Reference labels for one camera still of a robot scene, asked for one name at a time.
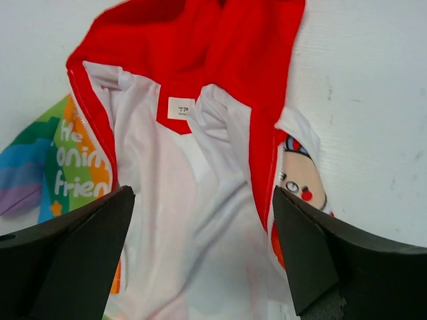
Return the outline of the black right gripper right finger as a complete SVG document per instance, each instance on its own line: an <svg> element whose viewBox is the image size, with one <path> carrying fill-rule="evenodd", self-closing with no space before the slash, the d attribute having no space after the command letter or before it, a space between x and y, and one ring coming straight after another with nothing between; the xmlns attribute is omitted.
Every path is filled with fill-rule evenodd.
<svg viewBox="0 0 427 320"><path fill-rule="evenodd" d="M425 319L426 249L332 217L276 187L273 209L301 319Z"/></svg>

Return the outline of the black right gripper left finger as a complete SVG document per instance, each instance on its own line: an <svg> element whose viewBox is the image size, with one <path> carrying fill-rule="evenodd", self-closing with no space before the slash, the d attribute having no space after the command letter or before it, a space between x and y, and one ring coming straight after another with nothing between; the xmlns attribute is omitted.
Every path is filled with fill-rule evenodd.
<svg viewBox="0 0 427 320"><path fill-rule="evenodd" d="M1 236L1 318L101 319L135 195L129 186Z"/></svg>

